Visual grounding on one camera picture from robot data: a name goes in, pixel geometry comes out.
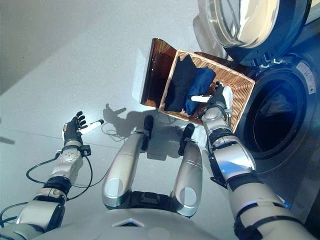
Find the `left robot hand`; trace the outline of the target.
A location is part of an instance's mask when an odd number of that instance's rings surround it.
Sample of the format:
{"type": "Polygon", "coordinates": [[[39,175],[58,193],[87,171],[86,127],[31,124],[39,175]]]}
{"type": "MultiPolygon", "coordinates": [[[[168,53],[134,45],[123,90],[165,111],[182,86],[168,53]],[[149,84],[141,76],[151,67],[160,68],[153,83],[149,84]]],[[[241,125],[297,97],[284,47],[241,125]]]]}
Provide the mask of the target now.
{"type": "Polygon", "coordinates": [[[86,117],[82,111],[78,111],[75,116],[64,124],[62,129],[62,139],[65,147],[83,145],[82,136],[101,127],[104,120],[99,119],[92,123],[86,122],[86,117]]]}

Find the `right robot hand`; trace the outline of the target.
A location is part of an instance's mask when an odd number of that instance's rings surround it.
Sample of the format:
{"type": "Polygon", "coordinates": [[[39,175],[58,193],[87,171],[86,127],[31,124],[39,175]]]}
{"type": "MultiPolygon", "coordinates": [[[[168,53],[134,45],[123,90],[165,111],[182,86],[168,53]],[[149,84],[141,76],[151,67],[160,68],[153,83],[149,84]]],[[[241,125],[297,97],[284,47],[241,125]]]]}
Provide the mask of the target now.
{"type": "Polygon", "coordinates": [[[190,95],[188,99],[192,102],[207,103],[209,105],[221,103],[223,109],[226,110],[231,110],[233,105],[232,89],[218,81],[215,83],[213,94],[190,95]]]}

